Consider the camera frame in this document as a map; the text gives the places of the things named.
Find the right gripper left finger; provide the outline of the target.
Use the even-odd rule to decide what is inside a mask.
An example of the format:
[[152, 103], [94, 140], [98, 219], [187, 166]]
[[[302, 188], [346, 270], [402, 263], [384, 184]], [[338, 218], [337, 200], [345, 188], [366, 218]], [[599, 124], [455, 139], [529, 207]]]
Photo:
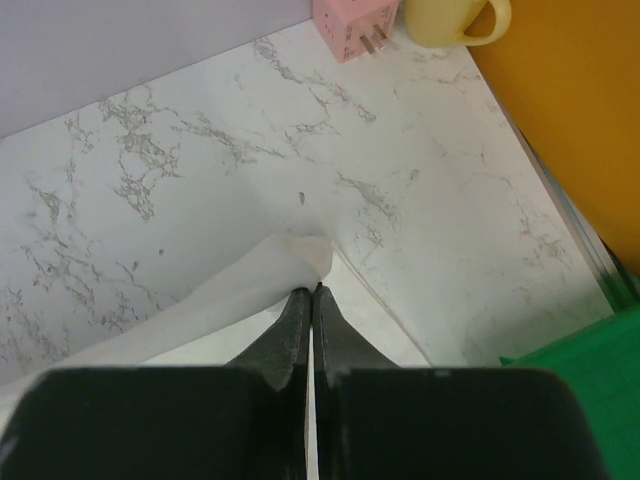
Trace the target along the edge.
[[245, 479], [307, 477], [307, 389], [311, 293], [296, 289], [273, 325], [226, 366], [256, 382]]

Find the white t shirt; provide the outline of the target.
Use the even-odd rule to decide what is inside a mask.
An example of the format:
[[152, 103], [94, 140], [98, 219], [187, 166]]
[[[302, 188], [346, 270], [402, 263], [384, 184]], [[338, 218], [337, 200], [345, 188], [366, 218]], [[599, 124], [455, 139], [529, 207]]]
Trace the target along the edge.
[[429, 360], [327, 237], [271, 236], [186, 299], [54, 368], [223, 364], [262, 333], [298, 287], [325, 281], [348, 322], [400, 366]]

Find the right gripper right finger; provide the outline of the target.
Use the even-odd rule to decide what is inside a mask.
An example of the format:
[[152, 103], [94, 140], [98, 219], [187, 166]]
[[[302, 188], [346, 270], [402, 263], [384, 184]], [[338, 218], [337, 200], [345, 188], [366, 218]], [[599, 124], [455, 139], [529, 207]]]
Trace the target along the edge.
[[331, 405], [334, 374], [349, 369], [397, 369], [399, 366], [362, 336], [340, 311], [331, 290], [318, 284], [312, 295], [315, 408], [318, 468], [321, 479], [336, 479], [333, 432], [339, 425]]

